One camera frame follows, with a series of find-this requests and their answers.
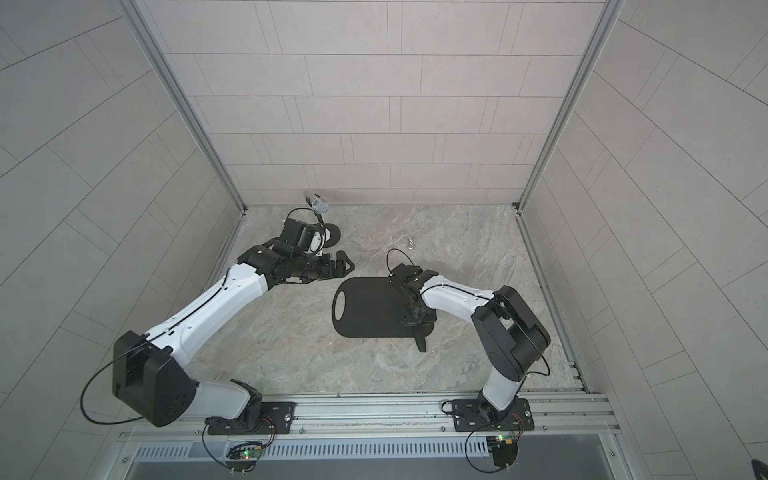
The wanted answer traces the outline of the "right circuit board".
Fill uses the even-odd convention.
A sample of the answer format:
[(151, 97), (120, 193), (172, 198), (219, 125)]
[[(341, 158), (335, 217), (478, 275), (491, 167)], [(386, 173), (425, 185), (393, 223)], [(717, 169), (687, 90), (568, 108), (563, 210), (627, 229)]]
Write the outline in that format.
[(518, 457), (518, 441), (508, 436), (487, 436), (486, 443), (490, 458), (497, 469), (506, 469), (512, 467)]

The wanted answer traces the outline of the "circuit board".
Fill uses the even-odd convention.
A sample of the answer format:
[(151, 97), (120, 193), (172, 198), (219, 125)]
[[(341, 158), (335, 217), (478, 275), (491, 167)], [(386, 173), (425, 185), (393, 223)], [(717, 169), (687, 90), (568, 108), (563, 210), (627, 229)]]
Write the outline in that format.
[(232, 446), (226, 454), (225, 464), (235, 471), (250, 472), (264, 453), (261, 441), (249, 441)]
[(508, 436), (487, 436), (486, 443), (490, 458), (497, 469), (506, 469), (512, 467), (518, 457), (518, 441)]

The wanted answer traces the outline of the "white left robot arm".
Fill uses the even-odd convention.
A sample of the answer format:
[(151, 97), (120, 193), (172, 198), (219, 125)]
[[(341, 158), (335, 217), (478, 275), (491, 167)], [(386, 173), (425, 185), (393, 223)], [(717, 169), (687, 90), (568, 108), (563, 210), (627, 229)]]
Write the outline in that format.
[(297, 278), (343, 278), (355, 268), (343, 251), (287, 254), (255, 245), (223, 278), (185, 308), (143, 334), (129, 331), (113, 348), (113, 395), (156, 427), (203, 418), (218, 434), (262, 427), (262, 395), (238, 380), (196, 381), (186, 372), (204, 344), (238, 312), (277, 285)]

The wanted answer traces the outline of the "left circuit board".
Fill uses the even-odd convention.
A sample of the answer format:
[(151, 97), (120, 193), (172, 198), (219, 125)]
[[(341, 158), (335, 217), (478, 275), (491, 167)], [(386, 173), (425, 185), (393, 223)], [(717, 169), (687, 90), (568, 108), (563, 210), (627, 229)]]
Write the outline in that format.
[(261, 441), (249, 441), (232, 446), (226, 454), (225, 464), (235, 471), (250, 472), (264, 453)]

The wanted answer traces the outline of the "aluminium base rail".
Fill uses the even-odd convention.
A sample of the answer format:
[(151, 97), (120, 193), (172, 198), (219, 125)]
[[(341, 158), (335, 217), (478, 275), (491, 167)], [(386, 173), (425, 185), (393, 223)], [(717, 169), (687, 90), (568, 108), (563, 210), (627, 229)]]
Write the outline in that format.
[(619, 423), (604, 394), (578, 389), (525, 391), (510, 412), (494, 421), (477, 412), (472, 394), (308, 394), (271, 397), (271, 420), (256, 433), (218, 434), (200, 421), (163, 429), (135, 425), (118, 439), (128, 464), (211, 461), (225, 464), (227, 451), (261, 441), (268, 461), (429, 459), (471, 460), (497, 469), (487, 436), (521, 442), (540, 437), (595, 440), (609, 453)]

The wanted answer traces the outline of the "black knife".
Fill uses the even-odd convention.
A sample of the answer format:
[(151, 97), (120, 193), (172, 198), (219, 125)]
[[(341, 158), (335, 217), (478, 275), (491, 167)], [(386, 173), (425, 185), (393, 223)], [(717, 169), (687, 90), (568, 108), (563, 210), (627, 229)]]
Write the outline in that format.
[(418, 351), (421, 353), (425, 353), (426, 337), (428, 336), (428, 333), (424, 333), (424, 329), (421, 326), (419, 326), (413, 329), (413, 336), (414, 336), (414, 340), (416, 342)]

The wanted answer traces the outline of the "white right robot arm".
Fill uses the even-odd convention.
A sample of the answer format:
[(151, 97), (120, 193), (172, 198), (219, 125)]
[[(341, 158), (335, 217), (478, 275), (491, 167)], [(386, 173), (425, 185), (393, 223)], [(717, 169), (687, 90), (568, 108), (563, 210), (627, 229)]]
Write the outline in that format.
[(496, 291), (472, 288), (432, 270), (402, 265), (390, 283), (409, 307), (439, 310), (471, 324), (492, 366), (481, 394), (495, 410), (515, 401), (534, 363), (541, 360), (551, 336), (538, 317), (510, 286)]

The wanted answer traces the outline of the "black cutting board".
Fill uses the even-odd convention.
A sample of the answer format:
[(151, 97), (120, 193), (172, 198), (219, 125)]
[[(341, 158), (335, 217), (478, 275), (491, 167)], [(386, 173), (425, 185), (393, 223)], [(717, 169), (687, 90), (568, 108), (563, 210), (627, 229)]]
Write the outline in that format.
[(426, 338), (437, 315), (428, 310), (418, 320), (387, 277), (355, 277), (337, 289), (331, 308), (332, 325), (347, 338)]

